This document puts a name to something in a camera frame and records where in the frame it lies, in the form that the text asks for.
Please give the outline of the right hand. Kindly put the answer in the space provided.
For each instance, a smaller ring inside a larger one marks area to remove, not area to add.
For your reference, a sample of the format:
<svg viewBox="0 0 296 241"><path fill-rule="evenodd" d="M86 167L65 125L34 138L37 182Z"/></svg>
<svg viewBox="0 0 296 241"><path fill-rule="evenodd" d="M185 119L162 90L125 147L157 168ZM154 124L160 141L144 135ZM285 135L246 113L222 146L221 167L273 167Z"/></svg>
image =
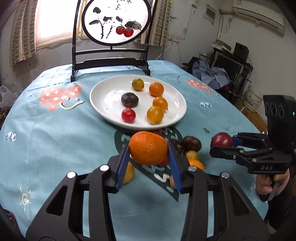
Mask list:
<svg viewBox="0 0 296 241"><path fill-rule="evenodd" d="M273 179L271 179L270 176L268 175L264 175L264 174L257 175L255 180L256 191L260 195L270 194L273 190L272 183L279 182L279 186L277 187L274 194L275 196L277 196L280 194L280 192L282 192L282 190L285 189L289 179L290 179L289 169L284 174L275 175Z"/></svg>

